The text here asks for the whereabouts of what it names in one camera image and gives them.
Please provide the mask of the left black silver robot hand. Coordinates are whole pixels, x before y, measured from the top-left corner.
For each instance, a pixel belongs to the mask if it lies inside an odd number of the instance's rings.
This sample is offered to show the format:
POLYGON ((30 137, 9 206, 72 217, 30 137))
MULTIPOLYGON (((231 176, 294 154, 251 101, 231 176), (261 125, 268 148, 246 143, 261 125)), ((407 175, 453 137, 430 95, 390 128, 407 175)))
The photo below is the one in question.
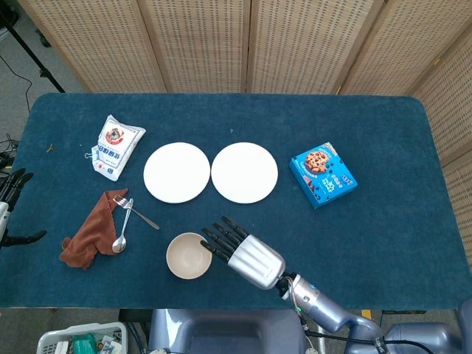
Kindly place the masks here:
POLYGON ((41 230, 31 236, 9 236, 7 225, 10 215, 20 197, 24 185, 34 176, 25 168, 16 170, 7 177, 1 178, 1 247, 23 246, 39 241, 47 233, 41 230))

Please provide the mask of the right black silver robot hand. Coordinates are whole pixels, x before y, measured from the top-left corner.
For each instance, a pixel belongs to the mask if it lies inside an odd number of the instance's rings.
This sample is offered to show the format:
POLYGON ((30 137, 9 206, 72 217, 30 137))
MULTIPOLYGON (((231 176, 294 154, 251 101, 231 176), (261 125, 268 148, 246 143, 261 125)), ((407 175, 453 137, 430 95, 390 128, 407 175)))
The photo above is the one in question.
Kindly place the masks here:
POLYGON ((256 287, 276 287, 286 275, 282 256, 231 218, 221 219, 224 225, 213 223, 213 230, 201 230, 209 240, 200 244, 256 287))

